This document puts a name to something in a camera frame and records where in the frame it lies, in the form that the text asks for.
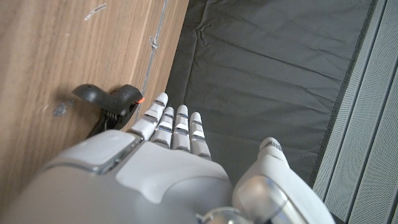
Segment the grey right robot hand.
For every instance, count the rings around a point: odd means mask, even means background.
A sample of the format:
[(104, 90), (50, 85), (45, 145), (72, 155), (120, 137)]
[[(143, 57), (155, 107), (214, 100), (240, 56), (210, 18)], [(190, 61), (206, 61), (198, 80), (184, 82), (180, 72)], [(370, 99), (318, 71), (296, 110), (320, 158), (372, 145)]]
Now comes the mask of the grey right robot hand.
[(266, 138), (237, 184), (211, 158), (199, 113), (161, 93), (126, 131), (108, 130), (47, 163), (2, 223), (333, 223)]

